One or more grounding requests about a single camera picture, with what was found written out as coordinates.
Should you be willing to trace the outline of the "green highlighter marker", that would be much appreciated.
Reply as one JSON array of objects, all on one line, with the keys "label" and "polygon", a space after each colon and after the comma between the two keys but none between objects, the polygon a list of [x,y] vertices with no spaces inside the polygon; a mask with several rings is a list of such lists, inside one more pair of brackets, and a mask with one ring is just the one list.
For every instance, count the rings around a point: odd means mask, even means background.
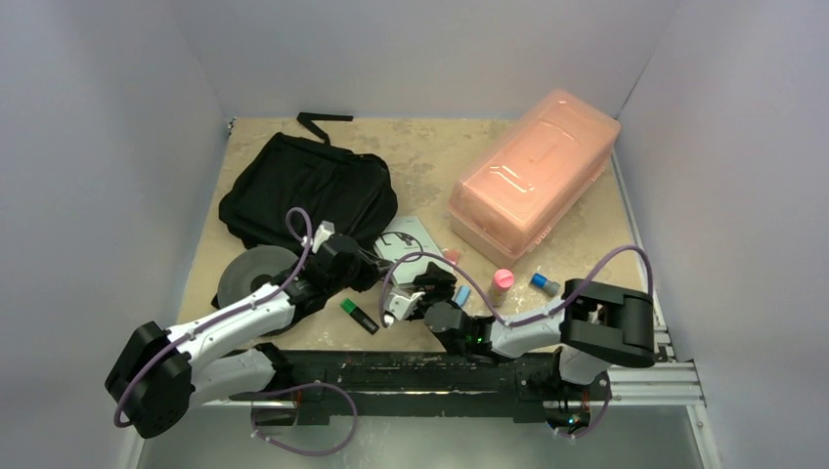
[{"label": "green highlighter marker", "polygon": [[351,299],[343,299],[340,308],[369,334],[374,335],[378,332],[379,325]]}]

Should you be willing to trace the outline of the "grey foam roll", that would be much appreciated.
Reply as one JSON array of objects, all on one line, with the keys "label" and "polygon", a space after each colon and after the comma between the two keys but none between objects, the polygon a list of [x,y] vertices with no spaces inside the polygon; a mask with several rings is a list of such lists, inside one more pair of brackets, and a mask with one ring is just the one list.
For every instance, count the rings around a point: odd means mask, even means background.
[{"label": "grey foam roll", "polygon": [[277,274],[292,269],[298,256],[273,245],[259,245],[236,257],[219,278],[211,306],[222,309],[252,294]]}]

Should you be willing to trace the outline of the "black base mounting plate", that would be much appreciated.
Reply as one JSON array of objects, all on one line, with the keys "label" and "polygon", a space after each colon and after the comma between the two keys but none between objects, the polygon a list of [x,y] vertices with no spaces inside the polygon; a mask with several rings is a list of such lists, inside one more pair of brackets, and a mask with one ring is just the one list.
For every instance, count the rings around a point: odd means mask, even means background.
[{"label": "black base mounting plate", "polygon": [[557,353],[486,364],[432,352],[279,351],[293,366],[296,384],[290,392],[215,401],[251,402],[259,408],[291,401],[300,425],[325,425],[333,416],[357,413],[501,417],[579,429],[589,424],[588,405],[610,396],[609,380],[602,375],[586,386],[561,380]]}]

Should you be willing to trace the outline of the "blue capped glue stick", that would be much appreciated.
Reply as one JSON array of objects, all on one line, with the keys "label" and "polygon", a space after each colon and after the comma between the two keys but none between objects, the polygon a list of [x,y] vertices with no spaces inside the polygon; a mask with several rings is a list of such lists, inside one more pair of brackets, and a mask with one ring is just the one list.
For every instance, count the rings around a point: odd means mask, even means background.
[{"label": "blue capped glue stick", "polygon": [[561,288],[560,284],[557,281],[550,280],[549,278],[543,276],[542,274],[535,273],[532,275],[530,284],[542,291],[544,294],[549,296],[550,298],[554,298],[558,295],[559,290]]}]

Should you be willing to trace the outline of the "black student backpack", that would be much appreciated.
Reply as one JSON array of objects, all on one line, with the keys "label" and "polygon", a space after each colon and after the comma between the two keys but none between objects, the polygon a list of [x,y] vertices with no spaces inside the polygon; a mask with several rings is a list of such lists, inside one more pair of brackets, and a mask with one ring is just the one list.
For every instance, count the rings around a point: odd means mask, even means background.
[{"label": "black student backpack", "polygon": [[302,111],[296,120],[311,138],[276,133],[220,200],[218,218],[245,248],[276,245],[300,254],[303,222],[288,221],[299,207],[314,226],[333,223],[368,249],[397,215],[398,197],[387,163],[373,153],[334,146],[321,121],[350,122],[348,114]]}]

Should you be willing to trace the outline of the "translucent pink plastic storage box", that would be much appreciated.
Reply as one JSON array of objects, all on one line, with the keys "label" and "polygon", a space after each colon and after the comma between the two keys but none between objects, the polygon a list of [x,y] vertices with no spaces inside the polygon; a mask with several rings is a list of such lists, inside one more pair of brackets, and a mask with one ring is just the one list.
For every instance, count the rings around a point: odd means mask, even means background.
[{"label": "translucent pink plastic storage box", "polygon": [[453,232],[500,267],[537,247],[604,172],[620,123],[555,89],[454,184]]}]

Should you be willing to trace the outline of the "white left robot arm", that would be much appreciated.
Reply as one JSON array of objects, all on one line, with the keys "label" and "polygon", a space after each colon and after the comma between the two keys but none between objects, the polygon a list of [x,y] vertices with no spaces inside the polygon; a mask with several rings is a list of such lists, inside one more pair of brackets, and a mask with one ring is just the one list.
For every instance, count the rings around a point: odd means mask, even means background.
[{"label": "white left robot arm", "polygon": [[105,381],[115,426],[151,439],[192,407],[235,396],[282,398],[296,384],[290,361],[272,344],[239,347],[299,323],[344,289],[372,288],[386,271],[356,240],[334,234],[257,275],[257,289],[209,316],[137,327]]}]

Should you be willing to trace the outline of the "pink capped small bottle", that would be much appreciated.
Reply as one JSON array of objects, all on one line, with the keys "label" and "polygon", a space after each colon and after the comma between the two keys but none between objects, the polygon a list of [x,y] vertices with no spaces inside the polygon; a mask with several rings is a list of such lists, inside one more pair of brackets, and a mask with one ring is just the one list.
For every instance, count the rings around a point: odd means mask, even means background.
[{"label": "pink capped small bottle", "polygon": [[487,290],[487,298],[493,307],[498,308],[504,303],[514,282],[514,273],[509,269],[498,269],[493,273]]}]

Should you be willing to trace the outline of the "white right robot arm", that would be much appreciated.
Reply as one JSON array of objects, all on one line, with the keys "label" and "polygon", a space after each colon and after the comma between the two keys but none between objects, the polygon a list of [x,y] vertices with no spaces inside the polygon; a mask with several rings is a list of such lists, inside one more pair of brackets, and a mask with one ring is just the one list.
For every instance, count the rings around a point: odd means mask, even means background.
[{"label": "white right robot arm", "polygon": [[557,346],[548,383],[571,398],[612,365],[655,364],[653,298],[639,290],[572,278],[564,297],[499,322],[473,317],[452,300],[424,313],[424,324],[450,355],[500,364]]}]

